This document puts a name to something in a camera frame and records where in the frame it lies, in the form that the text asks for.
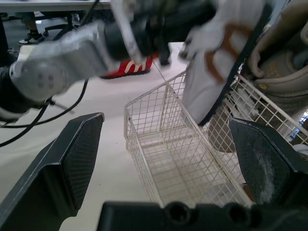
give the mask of chair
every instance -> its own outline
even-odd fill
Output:
[[[63,12],[41,12],[45,16],[50,16],[53,18],[67,18],[67,24],[60,24],[60,25],[54,25],[49,26],[45,28],[45,32],[43,33],[44,36],[49,35],[50,30],[57,30],[60,29],[61,31],[54,37],[53,40],[58,40],[61,38],[65,33],[76,29],[78,26],[73,25],[73,17],[71,11],[63,11]]]

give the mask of floor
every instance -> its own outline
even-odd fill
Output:
[[[43,32],[44,27],[58,23],[61,23],[60,19],[42,21],[38,24],[38,29]],[[27,29],[19,21],[6,22],[5,29],[9,46],[18,49],[17,42],[24,39],[28,33]],[[56,33],[57,31],[51,32],[50,38]],[[86,94],[73,115],[65,115],[56,121],[37,126],[23,138],[3,147],[0,155],[0,201],[37,153],[57,137],[70,119],[95,112],[105,114],[95,170],[78,216],[67,219],[60,230],[95,231],[102,204],[106,200],[147,201],[137,171],[126,151],[123,109],[128,102],[162,84],[164,78],[169,79],[185,69],[186,65],[177,60],[181,45],[171,45],[172,65],[169,68],[160,69],[153,65],[151,72],[146,75],[113,80],[91,79]],[[83,83],[73,85],[67,93],[56,97],[57,102],[70,106],[76,101],[82,86]],[[50,107],[44,118],[54,116],[60,111]],[[18,124],[31,122],[37,113],[35,110],[30,111]],[[19,132],[15,129],[1,129],[0,140],[5,141]]]

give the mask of chair leg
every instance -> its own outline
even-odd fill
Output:
[[[66,34],[67,32],[73,30],[74,27],[70,26],[70,25],[66,25],[65,28],[63,28],[54,38],[53,41],[58,40],[59,38],[61,38],[64,34]]]
[[[64,29],[67,26],[67,24],[60,24],[60,25],[54,25],[54,26],[49,26],[45,28],[45,31],[49,30],[57,30],[57,29]]]

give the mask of white sneaker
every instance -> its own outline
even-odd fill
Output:
[[[209,23],[194,28],[187,36],[181,57],[190,64],[182,102],[197,124],[206,123],[263,7],[262,0],[226,1]]]
[[[21,45],[21,46],[32,45],[32,44],[35,44],[35,43],[39,43],[43,40],[44,40],[44,37],[41,34],[31,34],[31,33],[29,33],[28,36],[25,39],[20,40],[18,42],[18,44]]]

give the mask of wire basket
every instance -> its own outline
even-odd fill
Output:
[[[181,102],[184,79],[183,72],[125,107],[127,150],[149,199],[161,206],[171,201],[190,207],[252,205],[243,190],[229,117],[272,126],[288,142],[296,136],[307,144],[308,132],[242,76],[212,119],[199,128]]]

